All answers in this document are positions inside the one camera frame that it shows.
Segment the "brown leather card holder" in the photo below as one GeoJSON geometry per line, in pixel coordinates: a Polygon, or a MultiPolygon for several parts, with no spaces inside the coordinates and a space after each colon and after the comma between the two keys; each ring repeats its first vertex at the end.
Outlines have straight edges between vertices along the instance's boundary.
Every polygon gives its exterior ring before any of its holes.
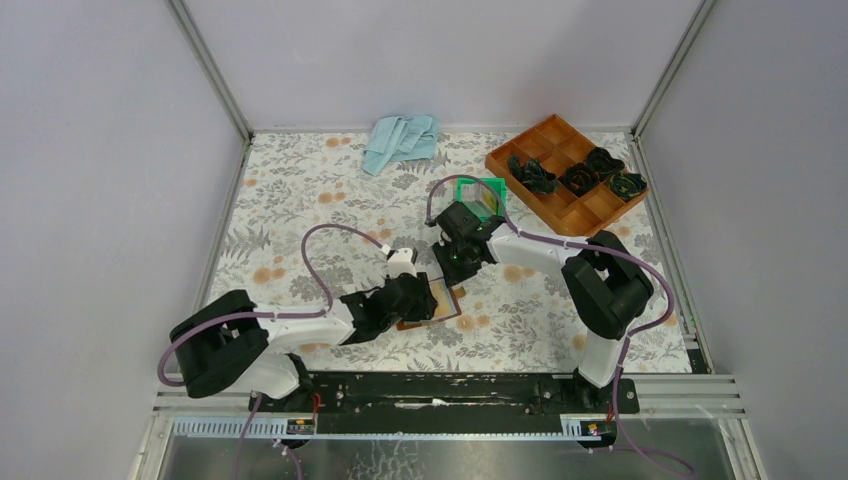
{"type": "Polygon", "coordinates": [[[429,286],[436,301],[433,317],[422,321],[401,321],[396,325],[398,331],[435,325],[448,319],[459,317],[462,314],[456,293],[452,288],[447,286],[443,278],[431,280],[429,286]]]}

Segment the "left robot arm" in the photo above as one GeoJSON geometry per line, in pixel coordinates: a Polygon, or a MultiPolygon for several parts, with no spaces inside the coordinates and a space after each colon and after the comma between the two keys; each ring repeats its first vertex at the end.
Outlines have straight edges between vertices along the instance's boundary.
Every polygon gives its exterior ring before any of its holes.
{"type": "Polygon", "coordinates": [[[400,322],[432,319],[437,305],[424,273],[402,273],[318,310],[262,311],[246,290],[232,290],[169,332],[156,373],[161,384],[182,387],[191,398],[239,387],[296,411],[311,387],[295,349],[370,342],[400,322]]]}

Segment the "orange gold credit card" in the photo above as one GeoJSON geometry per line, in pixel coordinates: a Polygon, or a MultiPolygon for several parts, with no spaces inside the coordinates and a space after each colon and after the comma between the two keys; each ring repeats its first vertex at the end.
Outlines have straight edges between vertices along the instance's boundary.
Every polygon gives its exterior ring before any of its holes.
{"type": "Polygon", "coordinates": [[[443,278],[431,281],[430,291],[436,300],[433,321],[444,321],[460,313],[457,300],[452,290],[446,286],[443,278]]]}

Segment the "silver credit card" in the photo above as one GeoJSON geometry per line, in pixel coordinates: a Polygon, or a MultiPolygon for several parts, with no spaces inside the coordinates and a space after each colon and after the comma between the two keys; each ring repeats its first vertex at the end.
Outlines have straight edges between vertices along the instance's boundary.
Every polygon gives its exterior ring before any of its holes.
{"type": "Polygon", "coordinates": [[[463,185],[460,187],[459,199],[468,204],[484,205],[486,203],[487,190],[478,185],[463,185]]]}

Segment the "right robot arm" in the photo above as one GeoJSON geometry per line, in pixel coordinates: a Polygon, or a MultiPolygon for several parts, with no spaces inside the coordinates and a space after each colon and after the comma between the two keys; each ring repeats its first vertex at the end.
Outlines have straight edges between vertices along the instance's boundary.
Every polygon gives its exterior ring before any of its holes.
{"type": "Polygon", "coordinates": [[[600,230],[592,237],[546,236],[493,215],[485,220],[455,201],[426,224],[441,230],[432,251],[446,283],[455,286],[485,264],[529,268],[560,279],[588,330],[573,386],[575,402],[597,412],[613,398],[624,338],[641,316],[654,287],[618,237],[600,230]]]}

